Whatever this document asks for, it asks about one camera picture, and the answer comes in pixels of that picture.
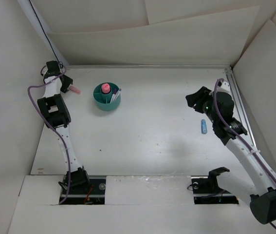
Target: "red wire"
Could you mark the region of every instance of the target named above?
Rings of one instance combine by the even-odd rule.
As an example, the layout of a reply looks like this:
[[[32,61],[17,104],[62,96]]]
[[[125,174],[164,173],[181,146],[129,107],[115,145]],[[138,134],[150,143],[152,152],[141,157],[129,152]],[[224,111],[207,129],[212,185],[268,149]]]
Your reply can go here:
[[[89,197],[89,194],[93,191],[93,185],[90,187],[88,193],[87,193],[87,196],[85,197],[85,200],[84,200],[84,204],[86,203],[86,201],[88,200],[88,197]]]

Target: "teal cup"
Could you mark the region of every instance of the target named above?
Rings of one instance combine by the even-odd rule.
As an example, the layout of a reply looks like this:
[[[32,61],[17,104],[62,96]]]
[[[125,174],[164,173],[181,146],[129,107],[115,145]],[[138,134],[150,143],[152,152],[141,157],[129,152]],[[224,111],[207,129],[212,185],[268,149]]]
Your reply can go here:
[[[105,83],[108,83],[110,85],[111,91],[108,94],[104,94],[101,90],[101,86]],[[97,107],[102,110],[102,111],[112,111],[115,110],[119,104],[120,104],[120,96],[118,96],[118,98],[116,100],[114,100],[114,102],[110,103],[112,94],[114,89],[116,89],[116,91],[119,90],[118,86],[116,84],[110,83],[110,82],[104,82],[102,84],[99,84],[93,91],[93,97],[95,100],[95,103],[97,105]]]

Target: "blue object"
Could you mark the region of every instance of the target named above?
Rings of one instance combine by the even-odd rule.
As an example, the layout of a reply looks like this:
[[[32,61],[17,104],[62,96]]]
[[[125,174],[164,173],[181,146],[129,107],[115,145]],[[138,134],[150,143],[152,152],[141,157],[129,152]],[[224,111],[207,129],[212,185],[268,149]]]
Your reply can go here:
[[[201,120],[201,130],[202,130],[202,134],[206,134],[207,133],[206,120],[204,120],[204,119]]]

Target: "black cable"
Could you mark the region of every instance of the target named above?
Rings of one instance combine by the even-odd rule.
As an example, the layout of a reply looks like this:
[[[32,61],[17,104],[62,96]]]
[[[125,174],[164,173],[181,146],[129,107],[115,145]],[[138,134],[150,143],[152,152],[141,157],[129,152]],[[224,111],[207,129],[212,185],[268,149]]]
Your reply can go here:
[[[193,191],[192,189],[190,189],[190,187],[192,187],[192,185],[193,185],[193,184],[190,184],[190,185],[188,186],[187,189],[188,189],[189,191]]]
[[[29,0],[29,3],[30,3],[30,5],[31,5],[31,7],[32,7],[32,9],[33,9],[33,11],[34,11],[34,14],[36,15],[36,18],[37,18],[37,20],[38,20],[38,22],[39,22],[39,25],[40,25],[40,27],[41,27],[41,29],[42,29],[42,31],[43,31],[43,33],[44,33],[44,35],[45,35],[47,41],[49,42],[49,45],[50,45],[50,47],[51,47],[51,49],[52,49],[52,52],[53,52],[54,55],[55,55],[56,60],[58,61],[58,63],[60,63],[60,61],[59,61],[57,55],[55,54],[55,51],[54,51],[52,45],[51,45],[51,42],[50,42],[50,40],[49,40],[49,38],[48,38],[48,36],[47,36],[47,34],[46,34],[46,32],[45,32],[45,30],[44,30],[44,28],[43,28],[41,22],[40,22],[40,20],[39,20],[39,17],[38,17],[38,15],[37,15],[36,11],[35,11],[35,8],[34,8],[33,5],[32,5],[31,0]]]

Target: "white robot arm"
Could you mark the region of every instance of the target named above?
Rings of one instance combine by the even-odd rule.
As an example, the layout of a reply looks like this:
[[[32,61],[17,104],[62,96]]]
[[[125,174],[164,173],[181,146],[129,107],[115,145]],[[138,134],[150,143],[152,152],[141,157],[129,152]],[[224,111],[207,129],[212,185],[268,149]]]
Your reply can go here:
[[[48,68],[46,67],[42,71],[42,75],[46,76],[44,79],[45,83],[48,83],[49,81],[52,81],[56,76],[48,76],[46,75],[48,73]],[[52,81],[50,84],[45,86],[45,94],[43,96],[43,101],[45,102],[45,98],[53,98],[55,95],[60,95],[60,89],[62,87],[62,81],[60,78],[55,79]],[[57,106],[50,107],[50,110],[48,111],[49,113],[56,112],[58,110]],[[75,172],[78,170],[78,168],[83,168],[83,165],[78,162],[72,142],[71,142],[71,134],[70,134],[70,124],[67,123],[65,126],[64,124],[60,124],[58,126],[54,126],[55,130],[63,137],[63,140],[66,143],[66,148],[64,147],[64,144],[60,138],[57,138],[63,157],[64,161],[66,164],[67,171],[69,170],[68,168],[68,159],[67,159],[67,154],[66,154],[66,149],[69,151],[69,158],[70,158],[70,164],[71,164],[71,173]]]
[[[44,78],[45,94],[37,100],[38,112],[44,119],[46,126],[52,129],[59,142],[64,161],[67,168],[63,182],[59,182],[66,196],[70,194],[86,194],[92,186],[84,166],[77,160],[71,142],[70,122],[71,116],[65,105],[60,92],[67,92],[73,80],[60,72],[59,63],[50,61],[42,69],[41,75]]]
[[[208,116],[216,136],[238,158],[253,182],[250,184],[222,167],[209,172],[207,186],[239,197],[262,224],[276,220],[276,173],[254,147],[243,125],[233,117],[229,83],[219,79],[214,91],[202,87],[187,95],[186,100],[189,107]]]

